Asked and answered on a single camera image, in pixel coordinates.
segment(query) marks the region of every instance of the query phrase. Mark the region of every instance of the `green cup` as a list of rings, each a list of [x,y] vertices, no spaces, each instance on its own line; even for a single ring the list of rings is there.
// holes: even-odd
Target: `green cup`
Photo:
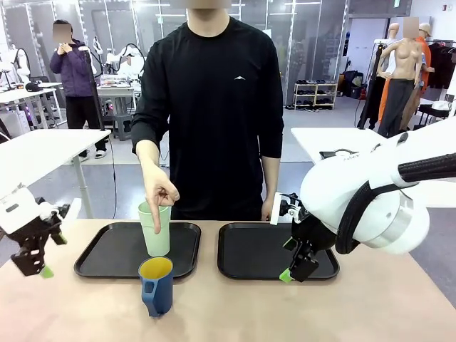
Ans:
[[[171,207],[159,207],[158,209],[162,230],[156,234],[149,204],[143,202],[138,207],[145,246],[151,257],[163,257],[170,252]]]

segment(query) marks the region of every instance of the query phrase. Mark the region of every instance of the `sneaker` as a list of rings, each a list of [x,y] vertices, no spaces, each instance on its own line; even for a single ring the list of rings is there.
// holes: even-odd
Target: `sneaker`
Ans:
[[[106,152],[106,151],[98,150],[95,153],[95,159],[101,159],[101,158],[105,157],[107,154],[108,154],[108,152]]]

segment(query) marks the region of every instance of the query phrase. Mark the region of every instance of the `man's left hand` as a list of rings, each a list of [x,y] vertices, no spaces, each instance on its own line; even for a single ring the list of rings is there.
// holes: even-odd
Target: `man's left hand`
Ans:
[[[67,43],[62,44],[62,49],[63,49],[66,53],[71,52],[71,51],[73,50],[73,48],[70,46],[70,44],[67,44]]]
[[[268,199],[263,202],[263,207],[261,208],[261,220],[269,221],[272,214],[272,206],[274,205],[274,198]]]

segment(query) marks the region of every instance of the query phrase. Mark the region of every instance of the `black long-sleeve shirt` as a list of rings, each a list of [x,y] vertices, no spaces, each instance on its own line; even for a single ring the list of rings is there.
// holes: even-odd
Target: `black long-sleeve shirt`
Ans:
[[[142,79],[133,152],[141,140],[160,148],[169,129],[175,207],[217,219],[261,203],[260,156],[281,157],[284,128],[272,40],[233,18],[211,38],[183,24],[150,49]]]

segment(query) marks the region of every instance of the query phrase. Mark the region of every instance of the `blue mug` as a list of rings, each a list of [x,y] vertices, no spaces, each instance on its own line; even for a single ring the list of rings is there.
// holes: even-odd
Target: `blue mug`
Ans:
[[[142,282],[142,302],[149,317],[161,317],[172,306],[172,262],[158,256],[144,261],[138,273]]]

